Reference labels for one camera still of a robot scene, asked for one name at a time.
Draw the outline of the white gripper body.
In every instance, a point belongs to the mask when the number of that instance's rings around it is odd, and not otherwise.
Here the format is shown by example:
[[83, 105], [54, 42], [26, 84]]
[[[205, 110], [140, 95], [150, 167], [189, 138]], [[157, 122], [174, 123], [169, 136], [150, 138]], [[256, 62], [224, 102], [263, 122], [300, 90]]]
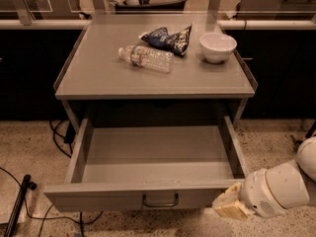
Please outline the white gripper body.
[[286, 209], [274, 198], [266, 174], [267, 169], [261, 169], [248, 175], [240, 190], [240, 200], [263, 218], [284, 215]]

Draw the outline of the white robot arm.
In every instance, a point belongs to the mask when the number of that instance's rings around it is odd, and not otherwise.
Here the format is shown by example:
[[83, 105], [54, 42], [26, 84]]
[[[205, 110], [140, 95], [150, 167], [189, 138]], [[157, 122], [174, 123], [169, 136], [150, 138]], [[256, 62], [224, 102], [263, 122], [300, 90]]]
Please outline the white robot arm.
[[315, 205], [316, 137], [305, 139], [296, 156], [270, 169], [249, 174], [217, 197], [212, 208], [225, 218], [272, 218], [290, 208]]

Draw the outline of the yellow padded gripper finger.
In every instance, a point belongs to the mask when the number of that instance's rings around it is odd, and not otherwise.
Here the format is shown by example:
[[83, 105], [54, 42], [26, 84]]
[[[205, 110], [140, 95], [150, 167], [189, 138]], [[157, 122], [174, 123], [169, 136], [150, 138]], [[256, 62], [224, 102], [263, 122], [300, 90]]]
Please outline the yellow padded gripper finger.
[[247, 220], [255, 214], [255, 211], [240, 199], [241, 188], [242, 184], [237, 182], [213, 201], [212, 208], [220, 217]]

